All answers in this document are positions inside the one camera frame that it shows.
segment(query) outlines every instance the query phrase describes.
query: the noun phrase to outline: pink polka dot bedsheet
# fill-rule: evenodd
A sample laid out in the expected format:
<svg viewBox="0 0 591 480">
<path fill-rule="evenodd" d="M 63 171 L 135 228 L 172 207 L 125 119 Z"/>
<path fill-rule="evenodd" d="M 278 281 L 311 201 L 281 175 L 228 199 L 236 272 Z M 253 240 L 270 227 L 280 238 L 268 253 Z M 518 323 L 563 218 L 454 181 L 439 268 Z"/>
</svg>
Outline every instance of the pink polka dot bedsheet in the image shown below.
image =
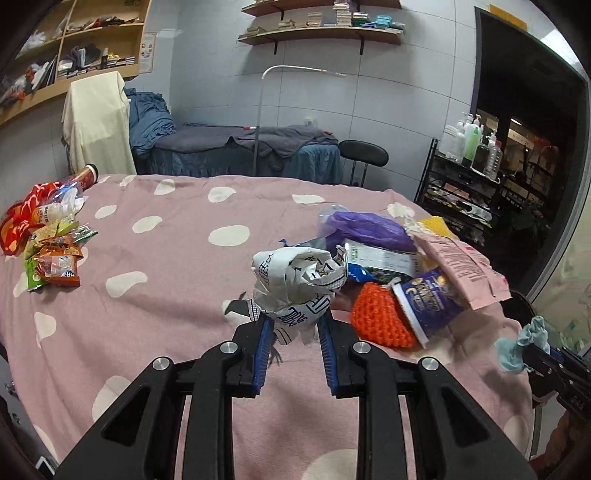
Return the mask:
<svg viewBox="0 0 591 480">
<path fill-rule="evenodd" d="M 19 397 L 58 461 L 154 358 L 183 362 L 231 339 L 243 319 L 224 312 L 251 295 L 255 253 L 314 238 L 318 213 L 332 204 L 382 215 L 395 202 L 413 206 L 391 190 L 236 176 L 103 176 L 85 195 L 79 219 L 99 235 L 84 248 L 79 288 L 28 293 L 21 260 L 0 260 L 1 341 Z M 495 304 L 465 312 L 429 349 L 404 356 L 438 358 L 524 451 L 527 376 L 501 371 L 493 347 L 518 331 Z M 233 404 L 236 478 L 354 479 L 356 400 L 331 397 L 318 344 L 278 350 L 283 363 L 269 368 L 262 395 Z"/>
</svg>

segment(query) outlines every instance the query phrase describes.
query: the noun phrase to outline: crumpled paper bag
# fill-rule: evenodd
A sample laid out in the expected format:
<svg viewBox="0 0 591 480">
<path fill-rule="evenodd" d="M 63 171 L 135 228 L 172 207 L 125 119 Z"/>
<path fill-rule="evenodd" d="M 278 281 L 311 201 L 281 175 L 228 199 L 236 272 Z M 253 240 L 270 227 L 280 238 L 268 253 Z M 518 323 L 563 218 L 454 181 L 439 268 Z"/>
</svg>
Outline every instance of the crumpled paper bag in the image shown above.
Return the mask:
<svg viewBox="0 0 591 480">
<path fill-rule="evenodd" d="M 347 281 L 342 247 L 337 247 L 334 258 L 325 250 L 310 247 L 259 252 L 252 259 L 252 270 L 256 275 L 254 303 L 275 322 L 275 334 L 282 345 L 300 333 L 303 339 L 310 339 L 316 322 Z"/>
</svg>

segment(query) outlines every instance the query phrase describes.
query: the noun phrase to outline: white tiled wall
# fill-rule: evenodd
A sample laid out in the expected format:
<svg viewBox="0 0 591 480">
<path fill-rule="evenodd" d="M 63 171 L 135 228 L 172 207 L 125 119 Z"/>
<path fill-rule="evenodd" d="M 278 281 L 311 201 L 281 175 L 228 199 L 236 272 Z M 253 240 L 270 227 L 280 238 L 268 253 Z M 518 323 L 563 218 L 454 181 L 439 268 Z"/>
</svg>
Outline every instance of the white tiled wall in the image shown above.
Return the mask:
<svg viewBox="0 0 591 480">
<path fill-rule="evenodd" d="M 404 44 L 367 42 L 363 56 L 355 40 L 300 40 L 256 47 L 237 43 L 251 24 L 274 30 L 279 13 L 253 18 L 240 12 L 251 0 L 187 1 L 181 7 L 174 43 L 171 104 L 176 120 L 255 125 L 261 74 L 293 64 L 346 73 L 271 73 L 265 81 L 264 125 L 287 126 L 315 119 L 339 140 L 384 147 L 386 171 L 370 168 L 365 186 L 392 188 L 414 197 L 431 138 L 441 137 L 470 109 L 475 76 L 476 23 L 480 0 L 402 0 L 402 10 L 364 7 L 373 17 L 388 14 L 406 24 Z M 552 23 L 529 0 L 498 0 L 501 8 L 529 23 L 542 38 Z M 286 18 L 305 21 L 311 9 Z M 330 7 L 313 8 L 325 18 Z"/>
<path fill-rule="evenodd" d="M 181 0 L 152 0 L 147 30 L 157 32 L 154 71 L 128 86 L 170 96 L 170 69 Z M 0 214 L 40 182 L 67 176 L 61 144 L 64 97 L 53 99 L 0 127 Z"/>
</svg>

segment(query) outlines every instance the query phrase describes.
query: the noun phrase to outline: orange knitted bag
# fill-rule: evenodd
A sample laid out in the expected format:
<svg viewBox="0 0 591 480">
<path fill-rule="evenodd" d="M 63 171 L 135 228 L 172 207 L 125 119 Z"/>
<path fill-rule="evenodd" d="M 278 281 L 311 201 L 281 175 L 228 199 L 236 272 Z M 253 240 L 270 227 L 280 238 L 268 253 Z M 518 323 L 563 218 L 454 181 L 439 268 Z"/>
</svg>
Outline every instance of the orange knitted bag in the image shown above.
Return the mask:
<svg viewBox="0 0 591 480">
<path fill-rule="evenodd" d="M 377 283 L 366 283 L 361 289 L 351 325 L 361 338 L 378 345 L 409 348 L 417 344 L 396 297 Z"/>
</svg>

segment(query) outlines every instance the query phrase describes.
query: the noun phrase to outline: wooden bookshelf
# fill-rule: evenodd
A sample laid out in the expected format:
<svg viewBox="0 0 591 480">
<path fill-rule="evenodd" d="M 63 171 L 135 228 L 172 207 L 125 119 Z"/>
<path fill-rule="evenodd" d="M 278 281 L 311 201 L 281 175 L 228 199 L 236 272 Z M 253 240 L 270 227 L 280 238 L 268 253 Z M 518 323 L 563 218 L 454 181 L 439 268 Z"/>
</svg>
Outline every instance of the wooden bookshelf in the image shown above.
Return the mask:
<svg viewBox="0 0 591 480">
<path fill-rule="evenodd" d="M 286 10 L 296 10 L 298 8 L 327 7 L 334 5 L 334 3 L 334 0 L 269 0 L 267 2 L 247 5 L 242 11 L 253 17 L 262 17 L 263 15 L 284 12 Z M 373 7 L 402 8 L 400 0 L 360 0 L 359 2 L 353 3 L 358 3 L 359 6 L 371 5 Z"/>
<path fill-rule="evenodd" d="M 23 101 L 17 101 L 11 106 L 0 109 L 0 125 L 51 98 L 65 95 L 70 84 L 76 80 L 115 70 L 120 72 L 125 79 L 138 76 L 141 40 L 150 5 L 151 0 L 139 0 L 139 2 L 124 2 L 124 0 L 64 0 L 57 4 L 36 28 L 37 31 L 46 33 L 48 40 L 43 45 L 19 53 L 9 66 L 8 71 L 11 77 L 16 78 L 24 74 L 27 67 L 36 61 L 50 61 L 57 55 L 57 62 L 59 62 L 74 46 L 83 47 L 90 43 L 95 44 L 100 50 L 108 48 L 109 52 L 121 57 L 135 56 L 136 63 L 106 70 L 93 70 L 69 79 L 60 80 L 57 79 L 58 71 L 55 68 L 53 84 L 28 95 Z M 116 16 L 125 21 L 135 20 L 135 22 L 67 33 L 68 27 L 82 26 L 89 21 L 105 16 Z M 63 21 L 64 26 L 61 35 L 52 38 L 58 25 Z"/>
<path fill-rule="evenodd" d="M 118 71 L 124 79 L 130 79 L 138 76 L 139 64 L 136 63 L 134 65 L 124 65 L 122 67 L 114 67 L 106 70 L 94 70 L 92 72 L 76 75 L 75 77 L 66 80 L 58 80 L 52 85 L 27 95 L 22 102 L 16 102 L 11 106 L 2 109 L 2 111 L 0 111 L 0 125 L 5 124 L 12 118 L 26 112 L 27 110 L 36 107 L 40 103 L 46 102 L 60 95 L 65 95 L 70 88 L 70 84 L 76 80 L 114 71 Z"/>
<path fill-rule="evenodd" d="M 379 28 L 363 27 L 303 27 L 286 28 L 259 33 L 252 37 L 238 38 L 239 42 L 248 45 L 261 45 L 263 43 L 276 43 L 286 40 L 309 40 L 313 38 L 351 38 L 353 40 L 368 40 L 392 45 L 402 44 L 402 35 L 399 33 L 380 30 Z"/>
</svg>

